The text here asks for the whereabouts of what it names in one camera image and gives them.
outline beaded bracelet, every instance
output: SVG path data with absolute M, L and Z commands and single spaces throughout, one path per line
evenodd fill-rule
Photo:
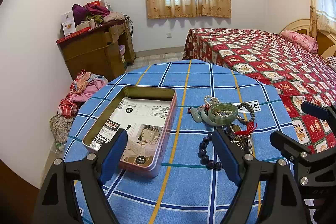
M 247 125 L 248 122 L 254 122 L 254 120 L 255 120 L 255 113 L 254 113 L 253 108 L 247 102 L 242 102 L 239 105 L 237 105 L 238 108 L 241 108 L 243 106 L 250 112 L 251 119 L 249 119 L 248 121 L 246 121 L 243 117 L 241 117 L 241 116 L 238 115 L 237 116 L 237 120 L 240 123 L 242 123 L 244 125 Z
M 216 169 L 217 171 L 222 169 L 222 163 L 220 161 L 215 162 L 214 160 L 210 160 L 207 155 L 207 151 L 205 150 L 212 141 L 212 133 L 208 133 L 208 136 L 203 138 L 203 142 L 199 144 L 198 156 L 201 158 L 201 164 L 206 165 L 208 169 Z

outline tiled floor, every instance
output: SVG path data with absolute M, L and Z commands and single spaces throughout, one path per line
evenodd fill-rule
M 134 60 L 133 66 L 128 66 L 126 72 L 130 72 L 132 70 L 160 63 L 167 63 L 173 61 L 181 61 L 183 57 L 183 52 L 174 52 L 171 54 L 158 54 L 158 55 L 150 55 L 145 57 L 139 57 Z

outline round table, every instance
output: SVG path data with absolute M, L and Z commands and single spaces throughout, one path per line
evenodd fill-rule
M 275 130 L 297 139 L 291 119 L 274 87 L 214 64 L 185 60 L 134 70 L 94 94 L 80 108 L 73 122 L 64 152 L 65 162 L 81 160 L 88 154 L 81 142 L 83 137 L 110 101 L 127 85 L 174 88 L 179 109 L 159 174 L 149 179 L 117 169 L 112 179 L 102 187 L 121 224 L 221 222 L 237 187 L 228 180 L 224 170 L 208 170 L 200 164 L 197 156 L 199 143 L 213 132 L 213 128 L 194 122 L 188 114 L 188 106 L 203 104 L 206 95 L 216 96 L 221 102 L 246 101 L 257 106 L 255 123 L 258 127 L 252 139 L 258 160 L 276 161 L 281 158 L 280 152 L 269 142 L 269 136 Z M 212 143 L 207 147 L 207 154 L 211 159 L 219 160 Z M 248 223 L 255 223 L 264 187 L 262 182 Z M 75 189 L 83 220 L 92 223 L 80 181 L 75 184 Z

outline blue gripper pad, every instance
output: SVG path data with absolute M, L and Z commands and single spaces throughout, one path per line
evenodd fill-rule
M 242 179 L 239 175 L 238 163 L 217 130 L 215 130 L 212 134 L 212 143 L 227 177 L 237 186 L 240 185 Z
M 108 152 L 105 160 L 101 165 L 101 175 L 98 179 L 100 185 L 104 185 L 107 181 L 109 181 L 112 178 L 112 175 L 117 169 L 120 158 L 126 148 L 127 139 L 128 139 L 127 132 L 126 130 L 123 130 L 122 133 L 119 135 L 119 137 L 117 137 L 117 140 L 115 141 L 114 145 Z

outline red plaid cloth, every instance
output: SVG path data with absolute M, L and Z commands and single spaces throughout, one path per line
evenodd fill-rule
M 225 66 L 274 86 L 301 144 L 313 153 L 336 145 L 328 124 L 301 109 L 305 100 L 318 105 L 336 101 L 336 73 L 319 55 L 264 31 L 191 29 L 184 48 L 185 59 Z
M 57 113 L 60 115 L 63 115 L 65 117 L 72 117 L 75 116 L 78 112 L 78 105 L 70 100 L 70 97 L 75 93 L 76 88 L 75 88 L 75 83 L 78 82 L 82 75 L 85 73 L 85 70 L 82 70 L 78 75 L 75 81 L 71 83 L 70 90 L 67 94 L 67 96 L 61 100 Z

